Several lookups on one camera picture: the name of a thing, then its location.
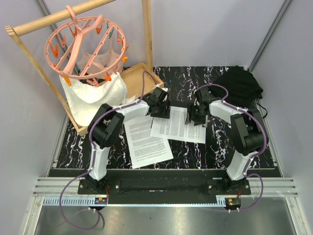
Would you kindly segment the printed paper sheet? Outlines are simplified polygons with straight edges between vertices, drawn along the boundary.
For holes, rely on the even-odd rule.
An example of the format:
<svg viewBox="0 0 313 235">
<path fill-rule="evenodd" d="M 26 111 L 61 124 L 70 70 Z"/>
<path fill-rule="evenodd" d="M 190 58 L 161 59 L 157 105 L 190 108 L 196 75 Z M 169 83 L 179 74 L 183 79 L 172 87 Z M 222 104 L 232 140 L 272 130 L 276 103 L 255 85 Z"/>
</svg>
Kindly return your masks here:
<svg viewBox="0 0 313 235">
<path fill-rule="evenodd" d="M 144 116 L 124 123 L 134 169 L 173 159 L 168 140 L 151 136 L 152 122 L 152 117 Z"/>
<path fill-rule="evenodd" d="M 169 119 L 153 118 L 151 137 L 205 144 L 206 127 L 195 126 L 194 122 L 186 124 L 186 118 L 186 108 L 172 106 Z"/>
</svg>

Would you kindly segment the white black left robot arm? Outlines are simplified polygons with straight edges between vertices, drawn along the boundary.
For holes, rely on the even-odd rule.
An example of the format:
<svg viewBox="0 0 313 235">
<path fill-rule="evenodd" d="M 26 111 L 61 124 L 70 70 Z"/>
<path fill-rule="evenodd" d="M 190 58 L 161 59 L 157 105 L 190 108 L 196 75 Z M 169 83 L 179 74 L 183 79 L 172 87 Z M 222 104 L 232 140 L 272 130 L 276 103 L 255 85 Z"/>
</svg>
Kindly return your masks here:
<svg viewBox="0 0 313 235">
<path fill-rule="evenodd" d="M 105 190 L 108 155 L 123 124 L 143 116 L 169 119 L 170 107 L 168 92 L 160 87 L 129 104 L 110 106 L 105 103 L 100 106 L 88 126 L 91 154 L 85 179 L 92 192 L 100 194 Z"/>
</svg>

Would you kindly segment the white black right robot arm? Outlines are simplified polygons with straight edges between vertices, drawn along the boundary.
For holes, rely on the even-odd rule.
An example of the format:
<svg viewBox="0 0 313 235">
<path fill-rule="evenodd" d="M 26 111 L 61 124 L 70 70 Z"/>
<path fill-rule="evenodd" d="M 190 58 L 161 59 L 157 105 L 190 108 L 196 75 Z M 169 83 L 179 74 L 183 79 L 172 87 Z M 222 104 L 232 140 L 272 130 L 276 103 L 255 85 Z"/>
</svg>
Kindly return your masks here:
<svg viewBox="0 0 313 235">
<path fill-rule="evenodd" d="M 195 101 L 187 105 L 186 124 L 207 126 L 210 116 L 218 117 L 231 128 L 231 137 L 235 148 L 231 163 L 218 188 L 228 194 L 239 191 L 245 185 L 247 170 L 255 156 L 260 155 L 268 144 L 263 119 L 257 109 L 244 109 L 226 102 L 225 96 L 210 101 L 209 91 L 205 86 L 195 92 Z"/>
</svg>

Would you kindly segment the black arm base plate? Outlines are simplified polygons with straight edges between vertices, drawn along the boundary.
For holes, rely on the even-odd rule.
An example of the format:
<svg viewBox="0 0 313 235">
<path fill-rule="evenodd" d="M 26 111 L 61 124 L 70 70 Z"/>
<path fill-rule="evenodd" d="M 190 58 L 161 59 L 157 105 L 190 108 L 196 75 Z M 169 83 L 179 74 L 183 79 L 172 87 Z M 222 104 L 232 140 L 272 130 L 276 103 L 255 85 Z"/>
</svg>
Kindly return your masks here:
<svg viewBox="0 0 313 235">
<path fill-rule="evenodd" d="M 227 193 L 218 185 L 226 175 L 225 170 L 218 169 L 108 169 L 105 184 L 94 189 L 85 178 L 80 179 L 79 194 L 121 195 L 135 192 L 196 192 L 208 195 L 250 195 L 249 181 L 236 193 Z"/>
</svg>

